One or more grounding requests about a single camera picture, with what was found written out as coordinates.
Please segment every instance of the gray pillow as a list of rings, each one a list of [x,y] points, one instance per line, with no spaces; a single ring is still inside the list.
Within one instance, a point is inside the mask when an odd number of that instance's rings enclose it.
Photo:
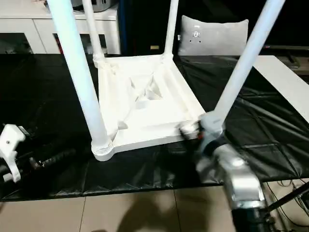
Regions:
[[[241,55],[247,42],[248,23],[248,19],[239,23],[204,23],[183,15],[178,55]]]

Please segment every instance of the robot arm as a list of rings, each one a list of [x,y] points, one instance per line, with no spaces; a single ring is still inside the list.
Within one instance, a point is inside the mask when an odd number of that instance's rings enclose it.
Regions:
[[[248,163],[228,144],[221,122],[214,112],[202,116],[198,130],[198,151],[213,157],[223,171],[225,193],[236,231],[271,231],[260,181]]]
[[[15,183],[21,178],[19,169],[15,162],[17,152],[15,149],[18,144],[24,141],[26,136],[16,125],[5,125],[0,135],[0,158],[7,163],[11,173],[3,176],[4,181],[12,179]]]

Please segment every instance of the television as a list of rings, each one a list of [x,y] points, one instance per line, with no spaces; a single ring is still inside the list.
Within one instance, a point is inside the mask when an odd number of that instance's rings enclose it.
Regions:
[[[266,0],[221,0],[252,32]],[[264,48],[309,50],[309,1],[286,0]]]

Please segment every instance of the floor tile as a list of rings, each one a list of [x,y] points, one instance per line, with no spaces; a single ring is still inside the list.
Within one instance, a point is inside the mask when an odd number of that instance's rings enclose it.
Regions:
[[[223,187],[175,191],[182,232],[234,232]]]
[[[84,198],[0,204],[1,232],[78,232]]]
[[[81,232],[179,232],[172,190],[87,197]]]

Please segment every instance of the black tablecloth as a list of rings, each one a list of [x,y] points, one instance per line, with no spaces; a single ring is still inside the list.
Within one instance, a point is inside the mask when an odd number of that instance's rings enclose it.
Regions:
[[[50,199],[218,185],[214,168],[197,173],[184,142],[115,154],[98,162],[70,73],[61,55],[2,55],[0,124],[23,126],[37,139],[38,156],[73,150],[69,161],[0,189],[2,201]],[[237,59],[175,57],[195,96],[214,109]],[[95,87],[98,74],[88,57]],[[226,120],[226,136],[262,181],[309,177],[309,127],[296,110],[253,69]]]

